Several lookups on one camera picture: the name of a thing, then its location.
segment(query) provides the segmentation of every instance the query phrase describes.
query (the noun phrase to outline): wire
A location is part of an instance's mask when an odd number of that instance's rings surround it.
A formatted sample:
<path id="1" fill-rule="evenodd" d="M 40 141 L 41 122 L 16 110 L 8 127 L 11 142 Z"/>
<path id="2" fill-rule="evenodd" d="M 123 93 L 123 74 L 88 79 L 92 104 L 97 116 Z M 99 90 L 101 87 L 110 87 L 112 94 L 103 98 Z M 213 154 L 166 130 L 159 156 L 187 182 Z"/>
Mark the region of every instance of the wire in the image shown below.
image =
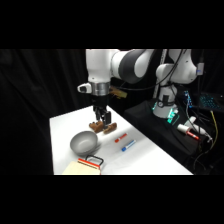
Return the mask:
<path id="1" fill-rule="evenodd" d="M 214 116 L 213 111 L 211 111 L 211 114 L 212 114 L 212 118 L 213 118 L 214 123 L 215 123 L 215 129 L 216 129 L 216 137 L 215 137 L 214 144 L 212 146 L 212 148 L 213 148 L 215 146 L 216 142 L 217 142 L 217 139 L 218 139 L 218 136 L 219 136 L 219 130 L 218 130 L 218 126 L 217 126 L 217 123 L 216 123 L 216 120 L 215 120 L 215 116 Z"/>
<path id="2" fill-rule="evenodd" d="M 182 52 L 183 52 L 183 49 L 181 49 L 181 52 L 180 52 L 180 55 L 176 61 L 176 63 L 174 64 L 173 68 L 171 69 L 171 71 L 169 72 L 169 74 L 164 78 L 162 79 L 160 82 L 158 82 L 157 84 L 155 84 L 154 86 L 150 86 L 148 88 L 145 88 L 145 89 L 128 89 L 128 88 L 121 88 L 121 87 L 117 87 L 117 86 L 114 86 L 115 88 L 117 89 L 121 89 L 121 90 L 129 90 L 129 91 L 146 91 L 146 90 L 149 90 L 149 89 L 153 89 L 155 86 L 159 85 L 160 83 L 162 83 L 169 75 L 173 75 L 174 71 L 176 70 L 177 66 L 178 66 L 178 62 L 180 60 L 180 57 L 182 55 Z"/>
<path id="3" fill-rule="evenodd" d="M 189 107 L 189 94 L 188 94 L 188 100 L 187 100 L 186 114 L 187 114 L 188 120 L 190 120 L 190 117 L 188 114 L 188 107 Z"/>
<path id="4" fill-rule="evenodd" d="M 201 155 L 199 155 L 199 156 L 197 157 L 197 159 L 196 159 L 195 162 L 194 162 L 194 170 L 195 170 L 195 165 L 196 165 L 197 161 L 198 161 L 203 155 L 208 154 L 208 153 L 214 148 L 214 146 L 215 146 L 215 144 L 216 144 L 216 142 L 217 142 L 217 139 L 218 139 L 219 130 L 218 130 L 218 127 L 217 127 L 217 123 L 216 123 L 216 119 L 215 119 L 215 116 L 214 116 L 213 111 L 211 111 L 211 114 L 212 114 L 212 118 L 213 118 L 214 123 L 215 123 L 215 128 L 216 128 L 216 138 L 215 138 L 214 143 L 213 143 L 213 140 L 211 140 L 211 142 L 212 142 L 212 146 L 211 146 L 211 148 L 210 148 L 207 152 L 204 152 L 204 153 L 202 153 Z"/>
<path id="5" fill-rule="evenodd" d="M 171 85 L 170 87 L 171 87 L 171 90 L 172 90 L 172 92 L 173 92 L 173 94 L 174 94 L 174 96 L 175 96 L 177 102 L 178 102 L 179 105 L 180 105 L 181 110 L 183 111 L 183 113 L 184 113 L 184 115 L 186 116 L 187 120 L 191 123 L 191 125 L 192 125 L 192 127 L 194 128 L 195 132 L 197 132 L 197 130 L 196 130 L 194 124 L 193 124 L 193 123 L 191 122 L 191 120 L 187 117 L 187 115 L 185 114 L 184 109 L 181 107 L 180 101 L 178 100 L 177 95 L 175 94 L 175 92 L 174 92 L 174 90 L 173 90 L 173 86 Z"/>
<path id="6" fill-rule="evenodd" d="M 207 169 L 205 168 L 205 166 L 201 163 L 201 162 L 199 162 L 199 161 L 197 161 L 197 163 L 198 164 L 200 164 L 201 166 L 203 166 L 203 168 L 204 168 L 204 170 L 206 171 Z"/>

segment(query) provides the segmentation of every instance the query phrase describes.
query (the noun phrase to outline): silver bowl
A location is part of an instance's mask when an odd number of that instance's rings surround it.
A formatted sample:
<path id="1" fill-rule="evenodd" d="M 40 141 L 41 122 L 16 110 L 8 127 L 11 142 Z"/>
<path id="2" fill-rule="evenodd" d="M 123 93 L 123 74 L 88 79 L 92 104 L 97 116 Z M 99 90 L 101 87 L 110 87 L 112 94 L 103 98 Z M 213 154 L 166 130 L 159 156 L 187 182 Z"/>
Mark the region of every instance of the silver bowl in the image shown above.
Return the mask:
<path id="1" fill-rule="evenodd" d="M 78 156 L 92 155 L 97 150 L 98 137 L 94 132 L 85 131 L 77 134 L 70 143 L 72 151 Z"/>

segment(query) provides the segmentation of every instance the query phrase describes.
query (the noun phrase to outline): black background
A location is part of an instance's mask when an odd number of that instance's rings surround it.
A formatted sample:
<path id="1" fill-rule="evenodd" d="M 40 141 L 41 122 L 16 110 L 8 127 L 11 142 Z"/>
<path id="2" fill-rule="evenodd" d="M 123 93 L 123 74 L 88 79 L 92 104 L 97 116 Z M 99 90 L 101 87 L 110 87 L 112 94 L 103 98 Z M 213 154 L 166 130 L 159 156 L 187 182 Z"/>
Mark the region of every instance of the black background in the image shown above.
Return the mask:
<path id="1" fill-rule="evenodd" d="M 200 52 L 192 52 L 195 64 Z M 141 82 L 123 87 L 154 85 L 161 53 L 159 49 Z M 224 49 L 206 49 L 205 60 L 203 90 L 224 94 Z M 90 106 L 89 96 L 77 92 L 77 86 L 87 80 L 85 49 L 0 50 L 0 174 L 53 174 L 49 118 Z M 122 84 L 112 79 L 112 85 Z M 196 91 L 197 81 L 189 87 Z M 152 95 L 153 89 L 128 92 L 127 99 L 111 96 L 110 106 L 123 115 L 124 110 L 150 100 Z M 223 116 L 216 116 L 223 124 Z M 209 162 L 223 157 L 222 144 L 220 137 Z"/>

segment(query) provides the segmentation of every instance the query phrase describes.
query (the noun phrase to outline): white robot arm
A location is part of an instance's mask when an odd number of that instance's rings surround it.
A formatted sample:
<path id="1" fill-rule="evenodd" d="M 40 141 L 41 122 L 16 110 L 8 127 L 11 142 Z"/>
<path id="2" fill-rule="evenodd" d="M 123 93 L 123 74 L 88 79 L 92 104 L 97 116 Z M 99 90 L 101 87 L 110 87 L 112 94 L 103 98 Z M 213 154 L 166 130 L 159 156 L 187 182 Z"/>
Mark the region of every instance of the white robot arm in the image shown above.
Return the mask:
<path id="1" fill-rule="evenodd" d="M 160 83 L 158 102 L 153 113 L 160 118 L 168 118 L 175 104 L 177 89 L 173 83 L 190 84 L 197 78 L 197 68 L 191 59 L 191 49 L 170 49 L 169 56 L 174 64 L 160 65 L 156 71 L 158 80 L 162 82 Z M 178 58 L 176 69 L 167 77 Z"/>
<path id="2" fill-rule="evenodd" d="M 119 51 L 117 49 L 87 49 L 86 61 L 89 72 L 89 83 L 78 87 L 81 93 L 91 94 L 93 109 L 97 120 L 102 119 L 104 128 L 111 123 L 111 114 L 107 112 L 109 104 L 108 95 L 112 77 L 124 80 L 127 83 L 139 82 L 147 72 L 155 49 L 134 49 L 131 51 Z M 157 69 L 157 77 L 160 80 L 161 91 L 154 114 L 161 118 L 167 118 L 174 105 L 177 90 L 172 83 L 188 84 L 196 79 L 196 67 L 191 60 L 191 49 L 170 49 L 169 56 L 178 65 L 173 74 L 170 71 L 174 64 L 161 65 Z"/>
<path id="3" fill-rule="evenodd" d="M 123 52 L 117 49 L 86 50 L 89 83 L 79 86 L 78 91 L 91 94 L 97 120 L 103 120 L 104 128 L 111 123 L 111 114 L 106 109 L 111 78 L 116 77 L 130 84 L 139 82 L 145 76 L 154 52 L 154 49 Z"/>

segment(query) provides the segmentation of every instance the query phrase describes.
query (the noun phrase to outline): white table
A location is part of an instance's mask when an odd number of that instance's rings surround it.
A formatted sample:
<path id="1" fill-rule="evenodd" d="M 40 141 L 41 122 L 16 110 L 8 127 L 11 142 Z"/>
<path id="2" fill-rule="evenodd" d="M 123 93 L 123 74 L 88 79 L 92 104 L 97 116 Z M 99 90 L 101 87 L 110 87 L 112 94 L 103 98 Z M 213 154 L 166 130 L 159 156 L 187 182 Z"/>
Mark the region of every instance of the white table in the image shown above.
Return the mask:
<path id="1" fill-rule="evenodd" d="M 109 135 L 97 135 L 100 146 L 96 156 L 104 159 L 102 175 L 192 175 L 114 110 L 109 107 L 108 110 L 118 128 Z M 94 121 L 96 118 L 92 107 L 50 119 L 55 175 L 61 175 L 70 162 L 80 158 L 70 149 L 70 141 L 82 131 L 91 131 L 89 124 Z M 128 133 L 128 136 L 115 143 L 115 139 L 124 133 Z M 122 152 L 121 149 L 132 140 L 137 140 L 137 143 Z"/>

